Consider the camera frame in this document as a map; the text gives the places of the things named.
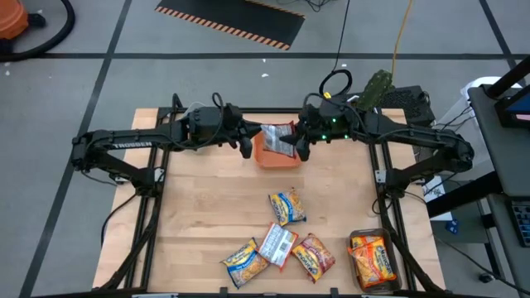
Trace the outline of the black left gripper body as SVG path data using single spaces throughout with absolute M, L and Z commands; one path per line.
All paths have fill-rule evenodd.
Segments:
M 192 148 L 235 143 L 248 134 L 243 114 L 231 103 L 221 108 L 197 108 L 188 114 L 188 118 L 189 145 Z

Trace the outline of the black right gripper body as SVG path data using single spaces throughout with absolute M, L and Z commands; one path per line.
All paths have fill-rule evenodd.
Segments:
M 298 137 L 309 143 L 360 138 L 360 115 L 349 103 L 308 94 L 299 113 Z

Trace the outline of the red Maruchan ramen pack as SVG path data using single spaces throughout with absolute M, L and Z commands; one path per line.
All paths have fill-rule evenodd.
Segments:
M 281 137 L 291 135 L 294 132 L 294 123 L 283 124 L 263 124 L 261 126 L 263 133 L 263 149 L 278 153 L 290 158 L 295 157 L 294 146 L 281 140 Z
M 335 257 L 324 243 L 313 233 L 307 236 L 292 250 L 291 254 L 301 263 L 308 277 L 316 283 L 335 265 Z

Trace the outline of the blue Maruchan ramen pack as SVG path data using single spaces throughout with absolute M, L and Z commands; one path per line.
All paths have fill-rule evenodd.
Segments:
M 280 226 L 306 221 L 306 212 L 294 188 L 268 196 Z
M 270 262 L 258 253 L 257 248 L 255 238 L 250 238 L 239 250 L 221 261 L 238 289 L 270 265 Z

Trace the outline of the orange plastic bin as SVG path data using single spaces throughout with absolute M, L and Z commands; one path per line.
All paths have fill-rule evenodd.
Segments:
M 253 158 L 256 163 L 263 169 L 291 169 L 301 165 L 298 155 L 289 157 L 273 151 L 264 149 L 265 138 L 263 132 L 260 132 L 253 139 Z

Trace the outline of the white hexagonal plant pot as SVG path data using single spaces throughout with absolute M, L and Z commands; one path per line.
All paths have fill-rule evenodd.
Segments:
M 346 102 L 351 103 L 357 109 L 364 112 L 378 112 L 378 105 L 380 104 L 381 98 L 372 95 L 357 95 L 354 94 L 347 98 Z

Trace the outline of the green cactus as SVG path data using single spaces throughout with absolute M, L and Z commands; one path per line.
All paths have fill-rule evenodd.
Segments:
M 393 87 L 393 74 L 386 70 L 378 70 L 370 78 L 359 96 L 356 107 L 369 111 L 377 107 L 383 96 Z

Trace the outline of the black computer case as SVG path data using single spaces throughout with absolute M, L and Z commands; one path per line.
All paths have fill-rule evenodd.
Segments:
M 420 147 L 435 147 L 441 142 L 441 133 L 429 128 L 434 115 L 428 94 L 419 86 L 391 88 L 380 101 L 377 113 L 354 108 L 360 115 L 361 142 L 399 142 Z M 379 109 L 401 109 L 405 122 L 397 123 Z

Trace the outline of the dark translucent plastic bin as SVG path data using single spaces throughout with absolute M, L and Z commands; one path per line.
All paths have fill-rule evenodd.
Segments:
M 352 271 L 354 274 L 354 279 L 358 282 L 361 290 L 365 293 L 369 294 L 378 294 L 378 293 L 384 293 L 384 292 L 394 292 L 397 290 L 400 290 L 402 288 L 402 280 L 401 280 L 401 274 L 398 267 L 398 262 L 396 259 L 396 254 L 393 249 L 393 243 L 391 241 L 389 232 L 384 228 L 373 228 L 373 229 L 363 229 L 363 230 L 355 230 L 353 231 L 348 240 L 348 249 L 351 248 L 351 241 L 350 239 L 354 236 L 360 236 L 360 235 L 373 235 L 373 236 L 382 236 L 385 242 L 385 246 L 390 258 L 391 265 L 393 267 L 394 272 L 397 274 L 397 278 L 393 281 L 386 281 L 382 284 L 378 284 L 375 286 L 371 286 L 368 288 L 363 288 L 360 285 L 358 274 L 356 272 L 355 266 L 354 266 L 354 259 L 349 255 Z

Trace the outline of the black hazard-striped floor mat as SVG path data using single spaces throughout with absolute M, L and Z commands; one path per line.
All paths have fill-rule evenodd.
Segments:
M 161 0 L 155 11 L 279 50 L 292 47 L 306 20 L 258 0 Z

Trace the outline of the white paper sheet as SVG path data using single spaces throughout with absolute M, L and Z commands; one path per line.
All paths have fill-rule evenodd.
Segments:
M 439 175 L 435 175 L 430 181 L 422 186 L 424 199 L 426 202 L 430 202 L 446 193 L 446 188 L 441 184 L 442 178 Z M 451 221 L 453 219 L 451 212 L 438 215 L 431 218 L 431 221 Z

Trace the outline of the grey desk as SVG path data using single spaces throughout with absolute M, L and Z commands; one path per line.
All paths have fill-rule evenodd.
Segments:
M 506 128 L 482 87 L 468 90 L 480 131 L 503 192 L 487 196 L 499 237 L 517 286 L 530 291 L 530 248 L 520 245 L 508 210 L 513 201 L 530 200 L 530 130 Z

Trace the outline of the black monitor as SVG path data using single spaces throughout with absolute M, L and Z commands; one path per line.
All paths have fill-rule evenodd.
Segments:
M 530 84 L 513 95 L 504 96 L 526 75 L 530 75 L 530 55 L 484 91 L 496 101 L 494 110 L 503 127 L 530 128 Z

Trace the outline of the black keyboard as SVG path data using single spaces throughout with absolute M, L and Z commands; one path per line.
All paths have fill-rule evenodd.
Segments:
M 510 201 L 508 212 L 520 245 L 530 248 L 530 201 Z

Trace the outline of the orange shop vacuum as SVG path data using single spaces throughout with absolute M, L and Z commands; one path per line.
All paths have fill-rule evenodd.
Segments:
M 28 13 L 20 0 L 0 0 L 0 54 L 11 54 L 13 42 L 28 27 L 45 26 L 46 19 L 39 13 Z

